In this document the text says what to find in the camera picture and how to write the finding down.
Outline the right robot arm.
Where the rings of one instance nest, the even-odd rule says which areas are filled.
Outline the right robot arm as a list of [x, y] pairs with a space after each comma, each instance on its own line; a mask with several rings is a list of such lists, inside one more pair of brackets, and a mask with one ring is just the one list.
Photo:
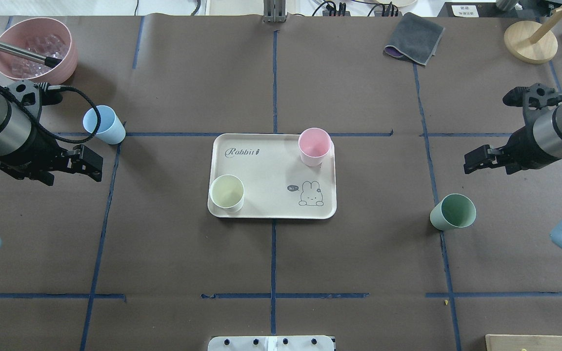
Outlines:
[[[511, 89], [502, 98], [506, 106], [522, 108], [524, 125], [504, 146], [488, 144], [464, 156], [466, 174], [504, 168], [507, 174], [551, 168], [562, 171], [562, 92], [541, 83]], [[562, 190], [562, 174], [554, 184]], [[562, 249], [562, 220], [550, 231], [551, 241]]]

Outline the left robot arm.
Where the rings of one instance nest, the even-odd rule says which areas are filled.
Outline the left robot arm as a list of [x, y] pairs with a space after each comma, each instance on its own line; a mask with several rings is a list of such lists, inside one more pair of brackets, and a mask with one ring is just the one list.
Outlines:
[[29, 178], [53, 186], [55, 172], [85, 174], [100, 182], [103, 159], [85, 143], [98, 134], [95, 126], [86, 138], [61, 137], [40, 124], [43, 106], [61, 102], [62, 92], [80, 93], [72, 86], [19, 80], [0, 86], [0, 170], [17, 180]]

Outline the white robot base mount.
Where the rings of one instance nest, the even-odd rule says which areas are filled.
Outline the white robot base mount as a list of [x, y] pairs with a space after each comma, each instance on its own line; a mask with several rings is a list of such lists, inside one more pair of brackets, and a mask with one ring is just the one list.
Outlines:
[[213, 337], [208, 351], [335, 351], [335, 338], [327, 335], [264, 335]]

